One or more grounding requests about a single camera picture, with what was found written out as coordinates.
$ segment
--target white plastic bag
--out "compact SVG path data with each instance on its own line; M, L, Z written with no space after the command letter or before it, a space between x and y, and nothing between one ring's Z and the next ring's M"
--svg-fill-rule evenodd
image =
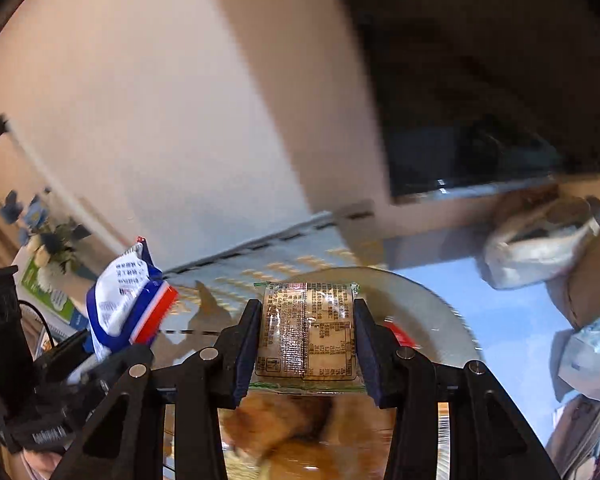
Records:
M542 282L573 267L587 244L600 232L593 215L571 230L556 229L554 235L525 238L536 226L551 227L556 219L549 218L562 206L573 203L574 198L559 198L548 204L512 216L488 238L484 247L484 260L491 271L494 288L515 288L529 283Z

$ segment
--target food package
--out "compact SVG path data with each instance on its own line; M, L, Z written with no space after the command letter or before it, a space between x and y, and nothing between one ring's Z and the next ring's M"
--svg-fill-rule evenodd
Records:
M252 388L364 391L356 361L355 284L259 283L262 324Z
M133 344L150 346L178 293L162 279L144 238L113 260L87 292L98 361Z
M265 305L263 318L266 319L264 320L266 326L269 329L273 328L269 330L273 339L276 338L276 327L283 326L284 330L278 330L278 333L288 336L291 342L296 341L298 335L304 336L300 341L304 341L306 345L310 335L307 334L307 324L314 321L343 322L341 321L343 319L346 320L344 322L348 322L350 319L343 305L344 293L347 293L348 300L349 295L353 295L355 287L337 284L318 286L310 283L299 284L297 288L271 285L267 283L265 287L270 287L273 291L285 291L284 294L272 295L270 302L269 295L262 291L261 298L266 298L263 302ZM313 290L320 291L319 306L324 307L320 316L316 312L317 309L313 308ZM349 316L350 314L352 314L352 298ZM276 316L280 317L278 324L276 324ZM283 319L285 316L292 318L286 327ZM390 320L385 320L385 325L392 327L402 344L417 345L416 341L411 340ZM280 336L277 337L284 347L283 357L277 357L281 360L280 370L285 369L282 358L293 363L290 356L294 355L296 360L300 359L301 363L306 364L305 353L298 352L297 346L288 344L289 341ZM351 339L354 349L354 336ZM276 352L280 355L281 350L278 348ZM263 352L258 355L261 358L266 356ZM337 390L331 386L352 381L347 376L344 379L314 381L310 378L313 377L312 374L302 375L307 369L306 366L295 368L287 366L286 369L290 369L296 376L286 378L254 375L258 380L271 381L274 386L253 388L252 383L247 396L242 399L236 410L219 410L220 435L228 479L381 480L389 457L396 410L380 410L375 406L373 399L366 394L362 383L360 383L360 392L348 392L343 388L345 392L337 393ZM276 382L286 379L297 382L294 386ZM321 389L308 390L314 383ZM441 406L442 404L438 405L437 478L444 480L448 479L450 439L448 408L445 405L440 410Z

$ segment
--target nutrition facts label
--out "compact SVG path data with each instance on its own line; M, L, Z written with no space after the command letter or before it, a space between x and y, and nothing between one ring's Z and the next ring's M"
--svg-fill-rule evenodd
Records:
M355 378L351 286L269 283L263 300L256 375Z

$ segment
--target tv screen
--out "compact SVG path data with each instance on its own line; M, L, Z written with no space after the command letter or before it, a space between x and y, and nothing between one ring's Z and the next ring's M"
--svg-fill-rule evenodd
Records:
M600 173L600 0L342 1L395 200Z

